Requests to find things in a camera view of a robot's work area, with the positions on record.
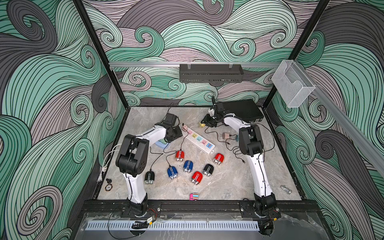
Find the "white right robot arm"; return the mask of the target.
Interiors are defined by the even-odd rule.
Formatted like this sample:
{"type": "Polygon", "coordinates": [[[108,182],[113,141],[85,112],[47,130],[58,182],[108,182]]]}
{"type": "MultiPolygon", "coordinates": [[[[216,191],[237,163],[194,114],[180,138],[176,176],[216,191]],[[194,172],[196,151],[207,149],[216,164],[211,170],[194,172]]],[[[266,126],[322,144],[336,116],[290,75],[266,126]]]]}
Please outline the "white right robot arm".
{"type": "Polygon", "coordinates": [[[252,100],[216,102],[212,99],[212,107],[203,118],[201,124],[215,128],[223,123],[236,131],[239,137],[239,150],[250,165],[253,182],[255,208],[266,211],[276,207],[273,193],[264,166],[264,142],[258,125],[264,115],[252,100]]]}

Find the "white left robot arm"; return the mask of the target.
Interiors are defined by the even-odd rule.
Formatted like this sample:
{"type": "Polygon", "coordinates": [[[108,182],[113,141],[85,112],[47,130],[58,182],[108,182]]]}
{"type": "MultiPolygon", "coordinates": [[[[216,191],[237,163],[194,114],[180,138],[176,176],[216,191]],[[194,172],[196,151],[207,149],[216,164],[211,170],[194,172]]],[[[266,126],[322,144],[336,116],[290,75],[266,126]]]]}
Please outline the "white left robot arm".
{"type": "Polygon", "coordinates": [[[182,130],[176,122],[179,118],[167,113],[163,120],[152,128],[138,135],[127,134],[121,144],[116,159],[116,166],[127,182],[130,205],[144,211],[147,207],[148,194],[144,187],[143,171],[148,161],[150,147],[163,139],[170,143],[182,136],[182,130]]]}

